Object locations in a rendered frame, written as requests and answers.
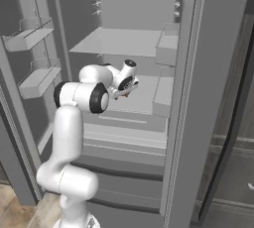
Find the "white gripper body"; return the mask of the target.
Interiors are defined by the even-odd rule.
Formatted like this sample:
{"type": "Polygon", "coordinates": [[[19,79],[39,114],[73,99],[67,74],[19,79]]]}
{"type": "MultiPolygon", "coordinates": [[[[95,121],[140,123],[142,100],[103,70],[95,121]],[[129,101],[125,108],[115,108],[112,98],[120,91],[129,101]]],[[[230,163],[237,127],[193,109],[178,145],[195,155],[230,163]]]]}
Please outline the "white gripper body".
{"type": "Polygon", "coordinates": [[[138,87],[139,81],[134,80],[127,88],[124,90],[117,90],[116,88],[110,87],[110,98],[117,100],[119,96],[123,94],[129,94],[131,91],[138,87]]]}

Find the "grey fridge shelf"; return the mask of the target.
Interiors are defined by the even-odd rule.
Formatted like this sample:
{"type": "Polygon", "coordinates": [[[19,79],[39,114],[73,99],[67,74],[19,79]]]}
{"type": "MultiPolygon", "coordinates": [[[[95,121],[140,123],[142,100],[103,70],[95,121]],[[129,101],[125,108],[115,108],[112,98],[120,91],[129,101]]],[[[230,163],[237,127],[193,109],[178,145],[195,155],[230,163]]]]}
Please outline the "grey fridge shelf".
{"type": "Polygon", "coordinates": [[[120,96],[117,100],[111,99],[108,110],[153,114],[153,98],[158,77],[139,75],[138,87],[129,94],[128,98],[120,96]]]}
{"type": "Polygon", "coordinates": [[[160,31],[97,28],[70,51],[99,55],[153,57],[160,31]]]}

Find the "grey wide fridge door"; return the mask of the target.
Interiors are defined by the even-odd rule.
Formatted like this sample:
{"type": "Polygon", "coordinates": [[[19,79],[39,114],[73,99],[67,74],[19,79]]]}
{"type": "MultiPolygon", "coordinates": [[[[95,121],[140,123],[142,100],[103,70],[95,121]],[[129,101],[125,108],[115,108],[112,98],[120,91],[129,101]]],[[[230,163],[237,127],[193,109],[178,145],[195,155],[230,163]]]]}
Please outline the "grey wide fridge door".
{"type": "Polygon", "coordinates": [[[160,213],[189,228],[247,0],[193,1],[182,21],[160,213]]]}

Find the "grey fridge body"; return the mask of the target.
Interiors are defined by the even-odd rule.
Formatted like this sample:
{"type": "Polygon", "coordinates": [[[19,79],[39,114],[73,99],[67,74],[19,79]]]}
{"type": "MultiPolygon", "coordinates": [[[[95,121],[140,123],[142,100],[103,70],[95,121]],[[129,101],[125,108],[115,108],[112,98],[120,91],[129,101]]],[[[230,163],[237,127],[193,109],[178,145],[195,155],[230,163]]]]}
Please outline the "grey fridge body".
{"type": "MultiPolygon", "coordinates": [[[[137,63],[139,75],[159,76],[163,66],[153,57],[72,53],[70,50],[97,28],[162,31],[166,23],[191,22],[193,1],[188,0],[46,0],[58,28],[57,46],[63,51],[63,81],[77,82],[80,70],[90,64],[109,63],[121,69],[126,59],[137,63]]],[[[162,167],[114,161],[85,155],[72,161],[115,171],[143,172],[163,177],[162,167]]]]}

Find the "grey door bin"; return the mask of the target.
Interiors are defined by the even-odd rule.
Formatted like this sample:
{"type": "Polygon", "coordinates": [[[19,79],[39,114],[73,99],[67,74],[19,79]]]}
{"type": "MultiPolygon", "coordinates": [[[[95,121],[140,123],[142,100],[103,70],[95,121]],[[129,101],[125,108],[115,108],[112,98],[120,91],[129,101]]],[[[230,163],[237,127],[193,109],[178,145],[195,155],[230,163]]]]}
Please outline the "grey door bin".
{"type": "Polygon", "coordinates": [[[179,46],[179,23],[166,23],[156,44],[156,63],[175,66],[179,46]]]}
{"type": "Polygon", "coordinates": [[[50,17],[31,17],[19,22],[19,30],[10,36],[3,36],[8,52],[29,51],[54,30],[50,17]]]}
{"type": "Polygon", "coordinates": [[[29,73],[18,84],[21,96],[24,99],[41,97],[56,80],[61,70],[59,58],[44,57],[33,60],[29,73]]]}
{"type": "Polygon", "coordinates": [[[175,69],[163,66],[160,70],[153,98],[153,114],[165,118],[170,117],[174,87],[175,69]]]}

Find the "grey crisper drawer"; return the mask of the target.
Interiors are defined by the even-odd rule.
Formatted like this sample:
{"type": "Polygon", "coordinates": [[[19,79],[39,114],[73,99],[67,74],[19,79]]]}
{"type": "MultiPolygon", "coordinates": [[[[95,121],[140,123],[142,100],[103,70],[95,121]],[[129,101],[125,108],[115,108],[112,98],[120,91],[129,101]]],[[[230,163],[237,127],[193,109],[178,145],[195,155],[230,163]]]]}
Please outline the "grey crisper drawer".
{"type": "Polygon", "coordinates": [[[85,155],[162,167],[168,120],[152,114],[105,112],[83,114],[85,155]]]}

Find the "grey freezer drawer front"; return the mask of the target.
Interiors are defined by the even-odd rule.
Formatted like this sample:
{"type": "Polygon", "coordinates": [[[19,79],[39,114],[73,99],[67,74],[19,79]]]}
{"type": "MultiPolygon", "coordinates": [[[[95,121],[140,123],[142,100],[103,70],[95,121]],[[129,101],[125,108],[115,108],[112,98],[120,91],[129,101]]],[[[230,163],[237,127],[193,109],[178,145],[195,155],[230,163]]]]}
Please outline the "grey freezer drawer front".
{"type": "Polygon", "coordinates": [[[132,171],[115,171],[74,163],[98,175],[99,187],[92,203],[112,208],[159,213],[163,177],[132,171]]]}

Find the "brown-grey cupboard panel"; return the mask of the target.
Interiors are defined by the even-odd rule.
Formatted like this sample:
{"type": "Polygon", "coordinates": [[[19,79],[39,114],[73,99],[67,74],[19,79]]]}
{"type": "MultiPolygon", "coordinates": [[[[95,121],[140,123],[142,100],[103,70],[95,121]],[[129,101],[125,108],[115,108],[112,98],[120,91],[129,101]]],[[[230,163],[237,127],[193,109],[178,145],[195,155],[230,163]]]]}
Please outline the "brown-grey cupboard panel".
{"type": "Polygon", "coordinates": [[[254,228],[254,0],[247,0],[190,228],[254,228]]]}

